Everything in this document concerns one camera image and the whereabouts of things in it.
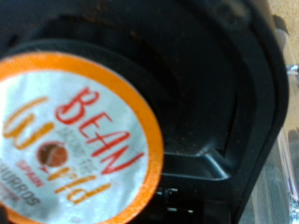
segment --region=bean world logo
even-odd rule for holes
[[[80,204],[110,189],[112,186],[112,183],[108,182],[99,185],[95,189],[86,190],[81,187],[82,184],[96,181],[100,175],[116,174],[131,167],[134,163],[138,162],[140,158],[145,156],[144,152],[139,152],[132,157],[126,156],[125,158],[128,158],[128,160],[120,163],[121,158],[130,150],[130,146],[127,142],[131,134],[125,130],[101,134],[101,129],[105,128],[105,125],[102,125],[103,123],[108,123],[111,126],[117,126],[118,124],[114,122],[113,118],[106,111],[101,111],[95,116],[88,118],[89,108],[100,101],[100,98],[101,95],[99,92],[85,88],[69,102],[55,108],[55,118],[58,122],[62,123],[65,127],[70,127],[70,130],[79,133],[85,139],[84,144],[86,146],[95,146],[89,155],[90,158],[79,165],[85,167],[85,170],[88,171],[93,165],[91,159],[98,158],[98,162],[104,164],[104,166],[102,166],[104,168],[99,170],[99,175],[81,174],[83,177],[79,177],[71,167],[65,166],[68,160],[68,148],[66,148],[64,142],[44,141],[36,151],[36,158],[41,165],[39,169],[48,175],[49,182],[58,181],[60,179],[68,180],[68,183],[57,188],[55,193],[60,194],[66,192],[66,199],[73,205]],[[25,133],[27,133],[28,128],[37,122],[36,114],[32,112],[33,109],[46,104],[48,100],[48,97],[40,97],[32,102],[28,102],[5,121],[3,136],[11,140],[12,145],[19,151],[25,152],[26,149],[31,147],[38,140],[42,140],[55,130],[55,123],[49,120],[43,123],[35,132],[31,133],[29,137],[21,141]],[[76,144],[76,140],[78,141],[78,139],[74,137],[71,142]],[[78,156],[83,153],[79,147],[74,148],[76,148],[75,153],[77,153]],[[30,180],[37,187],[43,187],[44,183],[35,176],[28,162],[20,161],[17,166],[26,172]]]

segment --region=orange lettering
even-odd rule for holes
[[[65,185],[65,186],[63,186],[59,189],[56,189],[55,193],[60,193],[64,190],[66,190],[66,189],[71,189],[71,188],[75,187],[76,185],[84,184],[84,183],[89,182],[89,181],[94,180],[94,179],[96,179],[95,175],[90,175],[90,176],[83,177],[83,178],[81,178],[79,180],[75,180],[74,182],[69,183],[69,184],[67,184],[67,185]]]
[[[58,179],[58,178],[60,178],[60,177],[63,177],[63,176],[66,175],[66,173],[67,173],[68,171],[69,171],[69,168],[68,168],[68,167],[65,167],[65,168],[63,168],[63,169],[57,171],[56,173],[50,175],[50,176],[48,177],[48,180],[49,180],[49,181],[52,181],[52,180]]]
[[[110,187],[111,187],[111,184],[108,183],[108,184],[102,185],[99,188],[94,189],[90,192],[88,192],[86,189],[74,189],[72,192],[70,192],[67,195],[67,200],[72,202],[74,205],[76,205],[76,204],[82,203],[83,201],[91,198],[92,196],[94,196],[100,192],[103,192],[104,190],[109,189]],[[73,197],[75,197],[76,195],[78,195],[81,192],[84,192],[84,195],[79,199],[73,200]]]
[[[49,122],[44,124],[39,130],[37,130],[33,135],[29,137],[26,141],[24,141],[22,144],[18,143],[18,139],[20,138],[20,135],[25,131],[25,129],[32,124],[36,116],[34,114],[30,114],[26,119],[24,119],[15,129],[12,131],[8,131],[8,127],[11,125],[11,123],[22,113],[26,112],[27,110],[31,109],[32,107],[36,105],[40,105],[48,101],[47,97],[39,98],[34,100],[33,102],[29,103],[28,105],[23,106],[21,109],[17,110],[4,124],[4,137],[5,138],[13,138],[13,146],[17,148],[18,150],[23,150],[29,146],[31,146],[34,142],[36,142],[39,138],[44,136],[45,134],[49,133],[54,129],[54,123]]]

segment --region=printed label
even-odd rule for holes
[[[119,95],[78,74],[42,70],[3,80],[0,97],[0,200],[8,208],[40,223],[93,224],[132,203],[149,144]]]

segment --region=black plastic housing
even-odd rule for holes
[[[132,223],[228,224],[286,115],[272,27],[265,0],[1,1],[0,56],[61,51],[118,72],[165,142],[160,187]]]

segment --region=orange ring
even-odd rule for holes
[[[0,82],[5,79],[40,70],[61,70],[90,78],[115,92],[135,112],[149,145],[149,169],[146,179],[132,200],[115,217],[101,224],[122,224],[133,219],[147,205],[154,194],[163,168],[164,144],[158,122],[147,102],[124,79],[92,61],[60,52],[26,53],[0,62]],[[20,224],[40,224],[8,208],[8,219]]]

